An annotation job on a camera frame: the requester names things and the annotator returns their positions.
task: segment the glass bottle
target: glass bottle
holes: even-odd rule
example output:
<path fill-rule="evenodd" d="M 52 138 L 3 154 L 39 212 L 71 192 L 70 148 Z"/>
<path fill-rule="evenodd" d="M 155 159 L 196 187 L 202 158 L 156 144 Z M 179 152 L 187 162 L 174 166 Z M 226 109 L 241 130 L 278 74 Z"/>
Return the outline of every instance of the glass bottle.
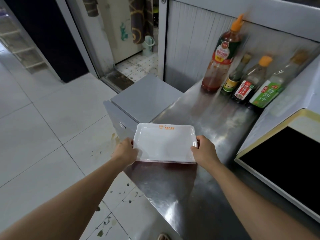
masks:
<path fill-rule="evenodd" d="M 241 82 L 232 93 L 232 98 L 244 104 L 254 95 L 256 89 L 262 84 L 266 77 L 267 67 L 271 63 L 270 56 L 262 56 L 259 63 L 247 70 L 241 78 Z"/>
<path fill-rule="evenodd" d="M 300 50 L 291 57 L 290 61 L 279 71 L 273 73 L 256 91 L 250 99 L 250 103 L 265 108 L 280 92 L 284 90 L 286 85 L 294 78 L 298 72 L 298 68 L 308 58 L 306 51 Z"/>
<path fill-rule="evenodd" d="M 224 95 L 230 95 L 231 92 L 235 89 L 238 82 L 240 81 L 243 75 L 243 69 L 249 63 L 251 59 L 251 55 L 246 53 L 242 57 L 240 63 L 238 64 L 237 68 L 229 74 L 229 77 L 226 79 L 226 82 L 223 84 L 221 93 Z"/>
<path fill-rule="evenodd" d="M 223 33 L 212 55 L 207 71 L 202 80 L 202 89 L 208 92 L 216 92 L 228 72 L 237 49 L 241 44 L 241 35 L 239 31 L 242 27 L 243 14 L 239 15 L 231 26 L 230 31 Z"/>

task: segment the tray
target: tray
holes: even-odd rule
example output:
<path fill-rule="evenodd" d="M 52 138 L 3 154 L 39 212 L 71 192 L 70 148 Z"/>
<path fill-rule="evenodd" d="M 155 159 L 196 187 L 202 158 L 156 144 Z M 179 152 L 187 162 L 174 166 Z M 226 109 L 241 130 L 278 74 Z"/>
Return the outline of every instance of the tray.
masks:
<path fill-rule="evenodd" d="M 197 146 L 191 125 L 139 123 L 133 139 L 137 161 L 145 162 L 194 164 L 191 146 Z"/>

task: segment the orange logo on tray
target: orange logo on tray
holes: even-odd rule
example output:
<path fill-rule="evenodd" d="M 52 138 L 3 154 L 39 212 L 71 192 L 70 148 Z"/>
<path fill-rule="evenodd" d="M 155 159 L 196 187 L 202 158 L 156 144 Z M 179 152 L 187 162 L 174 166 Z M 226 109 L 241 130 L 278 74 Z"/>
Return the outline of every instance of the orange logo on tray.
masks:
<path fill-rule="evenodd" d="M 166 125 L 159 125 L 159 129 L 162 129 L 164 127 L 165 130 L 174 130 L 174 127 L 169 127 L 169 126 L 166 126 Z"/>

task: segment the person's left arm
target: person's left arm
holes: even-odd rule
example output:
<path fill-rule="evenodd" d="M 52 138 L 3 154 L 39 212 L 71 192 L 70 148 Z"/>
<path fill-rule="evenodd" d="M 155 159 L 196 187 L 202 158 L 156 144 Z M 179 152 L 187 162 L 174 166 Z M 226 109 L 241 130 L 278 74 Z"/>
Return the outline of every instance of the person's left arm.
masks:
<path fill-rule="evenodd" d="M 126 138 L 108 162 L 4 230 L 0 240 L 78 240 L 114 179 L 137 154 Z"/>

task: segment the foot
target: foot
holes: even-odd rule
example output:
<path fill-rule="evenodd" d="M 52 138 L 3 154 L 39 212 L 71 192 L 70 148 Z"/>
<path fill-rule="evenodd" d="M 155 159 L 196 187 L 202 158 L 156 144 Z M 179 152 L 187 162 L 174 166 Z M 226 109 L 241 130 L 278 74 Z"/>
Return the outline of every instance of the foot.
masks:
<path fill-rule="evenodd" d="M 170 240 L 169 236 L 165 233 L 161 233 L 159 236 L 158 236 L 158 240 Z"/>

